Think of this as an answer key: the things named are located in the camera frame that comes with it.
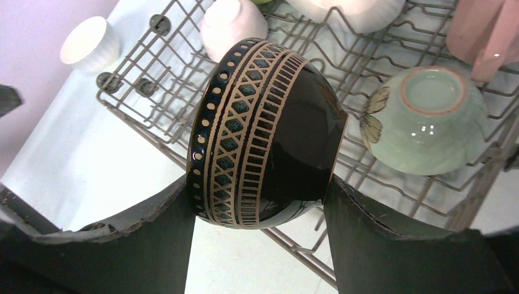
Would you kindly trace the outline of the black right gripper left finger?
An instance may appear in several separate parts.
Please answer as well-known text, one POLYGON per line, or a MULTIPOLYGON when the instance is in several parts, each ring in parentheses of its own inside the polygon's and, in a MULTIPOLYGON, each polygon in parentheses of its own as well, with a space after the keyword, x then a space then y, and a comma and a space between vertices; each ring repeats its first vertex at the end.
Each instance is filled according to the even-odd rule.
POLYGON ((180 177, 77 232, 29 233, 1 222, 1 260, 57 293, 183 293, 195 215, 180 177))

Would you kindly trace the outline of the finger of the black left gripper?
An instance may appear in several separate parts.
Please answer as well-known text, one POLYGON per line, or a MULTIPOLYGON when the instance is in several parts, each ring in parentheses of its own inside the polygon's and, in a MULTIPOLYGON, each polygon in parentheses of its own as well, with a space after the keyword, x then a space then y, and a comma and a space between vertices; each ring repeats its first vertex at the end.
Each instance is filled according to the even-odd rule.
POLYGON ((1 117, 7 115, 23 104, 20 93, 12 86, 0 85, 1 117))

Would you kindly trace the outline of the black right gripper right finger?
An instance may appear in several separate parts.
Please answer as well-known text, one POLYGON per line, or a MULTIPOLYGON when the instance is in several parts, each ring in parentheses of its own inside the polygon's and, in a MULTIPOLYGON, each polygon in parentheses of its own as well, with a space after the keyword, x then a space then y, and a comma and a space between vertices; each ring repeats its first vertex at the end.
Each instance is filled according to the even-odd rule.
POLYGON ((487 234, 435 227, 338 176, 324 215, 340 293, 518 292, 518 227, 487 234))

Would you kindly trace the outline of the green ceramic bowl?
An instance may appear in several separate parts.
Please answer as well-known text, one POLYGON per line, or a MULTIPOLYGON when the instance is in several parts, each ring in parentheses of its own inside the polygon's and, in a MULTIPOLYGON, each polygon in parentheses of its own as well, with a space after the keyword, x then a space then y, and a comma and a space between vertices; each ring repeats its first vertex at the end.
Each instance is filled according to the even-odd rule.
POLYGON ((413 67, 368 98, 359 130, 366 148, 388 167, 441 175, 482 155, 488 108, 470 79, 446 67, 413 67))

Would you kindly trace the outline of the brown dotted bowl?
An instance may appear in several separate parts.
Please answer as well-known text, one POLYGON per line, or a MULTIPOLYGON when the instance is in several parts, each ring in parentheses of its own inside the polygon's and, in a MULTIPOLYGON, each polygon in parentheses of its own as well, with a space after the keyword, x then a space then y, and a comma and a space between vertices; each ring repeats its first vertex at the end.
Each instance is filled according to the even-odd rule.
POLYGON ((196 215, 256 230, 322 205, 347 121, 309 60, 266 39, 239 41, 213 70, 193 122, 186 183, 196 215))

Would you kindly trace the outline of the small white bowl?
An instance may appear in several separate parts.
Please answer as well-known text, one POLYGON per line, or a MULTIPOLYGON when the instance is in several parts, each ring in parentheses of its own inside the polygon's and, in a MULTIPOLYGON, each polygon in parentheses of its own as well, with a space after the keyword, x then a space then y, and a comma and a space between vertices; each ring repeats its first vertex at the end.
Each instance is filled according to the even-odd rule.
POLYGON ((258 6, 249 0, 217 0, 204 14, 200 34, 208 57, 220 62, 238 41, 265 39, 268 24, 258 6))

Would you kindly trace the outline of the large white plate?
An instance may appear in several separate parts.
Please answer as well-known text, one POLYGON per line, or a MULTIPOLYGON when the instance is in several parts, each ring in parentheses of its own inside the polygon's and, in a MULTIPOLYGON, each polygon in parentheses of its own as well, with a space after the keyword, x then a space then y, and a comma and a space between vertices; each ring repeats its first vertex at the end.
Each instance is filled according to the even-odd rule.
POLYGON ((368 34, 389 26, 402 12, 404 0, 292 1, 298 12, 334 30, 368 34))

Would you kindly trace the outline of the pink mug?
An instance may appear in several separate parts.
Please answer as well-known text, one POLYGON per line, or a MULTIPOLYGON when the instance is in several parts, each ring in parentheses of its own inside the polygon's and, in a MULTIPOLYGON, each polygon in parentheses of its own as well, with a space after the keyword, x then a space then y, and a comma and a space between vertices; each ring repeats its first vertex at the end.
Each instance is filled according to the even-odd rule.
POLYGON ((472 80, 491 81, 499 68, 518 62, 518 1, 458 1, 446 45, 472 65, 472 80))

